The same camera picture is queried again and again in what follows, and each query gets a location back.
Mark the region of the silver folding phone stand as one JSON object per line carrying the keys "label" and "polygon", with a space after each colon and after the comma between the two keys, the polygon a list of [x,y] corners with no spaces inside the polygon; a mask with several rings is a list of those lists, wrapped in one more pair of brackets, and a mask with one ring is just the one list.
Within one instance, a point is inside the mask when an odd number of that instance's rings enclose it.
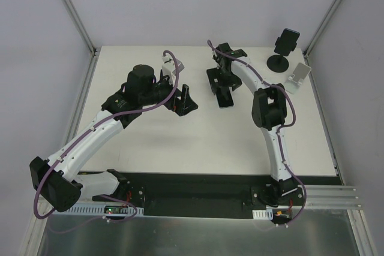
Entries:
{"label": "silver folding phone stand", "polygon": [[295,94],[303,85],[304,80],[310,72],[311,67],[303,63],[298,63],[284,84],[286,91],[290,94]]}

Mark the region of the black round-base phone stand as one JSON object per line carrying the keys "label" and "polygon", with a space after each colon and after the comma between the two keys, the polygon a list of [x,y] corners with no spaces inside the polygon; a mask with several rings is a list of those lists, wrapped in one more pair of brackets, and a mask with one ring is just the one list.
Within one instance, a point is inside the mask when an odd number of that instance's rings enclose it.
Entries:
{"label": "black round-base phone stand", "polygon": [[275,42],[274,55],[266,62],[267,67],[275,73],[283,73],[289,67],[287,56],[296,49],[297,40],[300,36],[298,31],[285,28]]}

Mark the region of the blue-edged black phone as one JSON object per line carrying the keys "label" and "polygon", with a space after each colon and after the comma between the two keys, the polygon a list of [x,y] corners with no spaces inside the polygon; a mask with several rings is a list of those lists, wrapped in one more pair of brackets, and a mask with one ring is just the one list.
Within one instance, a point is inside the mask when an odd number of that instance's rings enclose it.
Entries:
{"label": "blue-edged black phone", "polygon": [[288,56],[290,52],[295,50],[299,36],[298,31],[284,28],[275,42],[274,52],[281,56]]}

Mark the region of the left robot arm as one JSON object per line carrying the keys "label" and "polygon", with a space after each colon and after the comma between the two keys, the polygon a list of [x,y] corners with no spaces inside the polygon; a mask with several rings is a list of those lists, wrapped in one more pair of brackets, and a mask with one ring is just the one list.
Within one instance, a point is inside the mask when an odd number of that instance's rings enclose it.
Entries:
{"label": "left robot arm", "polygon": [[178,116],[198,108],[191,99],[188,85],[177,88],[177,75],[184,66],[168,61],[159,78],[149,65],[136,65],[127,81],[102,104],[91,123],[66,146],[48,159],[34,158],[29,167],[37,194],[58,212],[65,212],[80,199],[107,195],[113,201],[126,200],[128,179],[114,169],[81,176],[86,162],[112,137],[126,129],[150,107],[165,106]]}

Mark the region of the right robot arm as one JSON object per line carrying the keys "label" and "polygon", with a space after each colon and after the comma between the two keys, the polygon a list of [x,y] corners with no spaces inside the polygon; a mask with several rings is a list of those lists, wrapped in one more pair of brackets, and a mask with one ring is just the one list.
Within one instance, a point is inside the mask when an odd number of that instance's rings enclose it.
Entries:
{"label": "right robot arm", "polygon": [[[257,198],[267,206],[278,207],[290,200],[298,189],[298,180],[290,167],[284,139],[284,129],[296,122],[293,104],[282,84],[268,83],[252,66],[248,55],[242,50],[233,50],[228,43],[212,49],[217,66],[206,70],[212,93],[221,108],[234,105],[231,92],[246,85],[253,95],[251,117],[265,138],[271,168],[271,184],[263,188]],[[286,124],[287,106],[291,107],[292,123]]]}

